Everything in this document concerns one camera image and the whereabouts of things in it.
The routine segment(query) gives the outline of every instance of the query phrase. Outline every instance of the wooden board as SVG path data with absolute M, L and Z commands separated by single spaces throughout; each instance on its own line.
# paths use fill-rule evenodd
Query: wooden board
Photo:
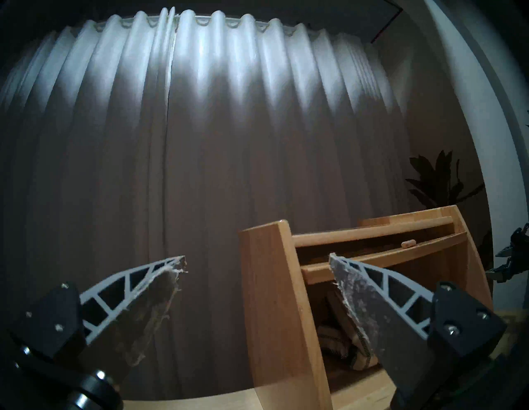
M 184 400 L 124 400 L 124 410 L 263 410 L 255 389 Z
M 379 268 L 387 268 L 399 263 L 418 259 L 423 256 L 442 251 L 446 248 L 455 246 L 459 243 L 466 242 L 467 234 L 465 232 L 455 233 L 453 235 L 443 236 L 442 238 L 433 239 L 417 244 L 411 248 L 398 248 L 385 252 L 371 253 L 352 258 L 360 262 L 369 263 Z M 307 285 L 334 280 L 333 272 L 329 263 L 314 263 L 312 265 L 301 266 L 303 278 Z
M 382 368 L 349 373 L 351 380 L 343 383 L 343 388 L 331 394 L 334 410 L 386 410 L 389 408 L 396 387 Z
M 425 219 L 421 221 L 391 223 L 388 225 L 344 229 L 342 231 L 303 233 L 300 235 L 294 235 L 292 239 L 294 241 L 295 247 L 297 248 L 310 247 L 326 243 L 355 241 L 359 239 L 394 235 L 403 232 L 419 231 L 435 226 L 449 225 L 451 223 L 451 216 L 441 216 L 438 218 Z
M 360 221 L 359 225 L 363 226 L 364 229 L 368 229 L 366 228 L 368 226 L 384 227 L 387 226 L 387 224 L 400 225 L 402 223 L 428 220 L 428 218 L 447 216 L 452 217 L 453 219 L 455 233 L 465 232 L 467 235 L 466 246 L 456 247 L 455 250 L 453 250 L 451 253 L 448 253 L 450 258 L 455 258 L 453 266 L 460 270 L 457 273 L 457 283 L 464 284 L 464 289 L 469 295 L 479 300 L 489 309 L 493 309 L 490 289 L 487 284 L 485 271 L 483 269 L 483 265 L 481 264 L 476 244 L 474 244 L 472 235 L 470 235 L 467 225 L 465 224 L 465 221 L 456 205 L 428 209 L 426 211 L 411 212 L 408 214 L 367 219 Z
M 286 221 L 239 233 L 244 321 L 263 410 L 331 410 L 307 290 Z

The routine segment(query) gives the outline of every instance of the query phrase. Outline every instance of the bolt head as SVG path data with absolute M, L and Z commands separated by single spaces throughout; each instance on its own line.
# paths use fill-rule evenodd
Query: bolt head
M 446 324 L 444 326 L 444 329 L 451 336 L 457 336 L 457 335 L 459 335 L 459 333 L 461 333 L 461 331 L 458 329 L 458 327 L 456 325 L 452 325 L 452 324 Z

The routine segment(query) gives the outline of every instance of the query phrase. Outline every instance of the white curtain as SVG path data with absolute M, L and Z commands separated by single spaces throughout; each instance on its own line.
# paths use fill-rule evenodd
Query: white curtain
M 0 80 L 4 317 L 63 280 L 187 257 L 125 398 L 251 387 L 238 230 L 409 211 L 402 117 L 348 35 L 139 12 L 50 33 Z

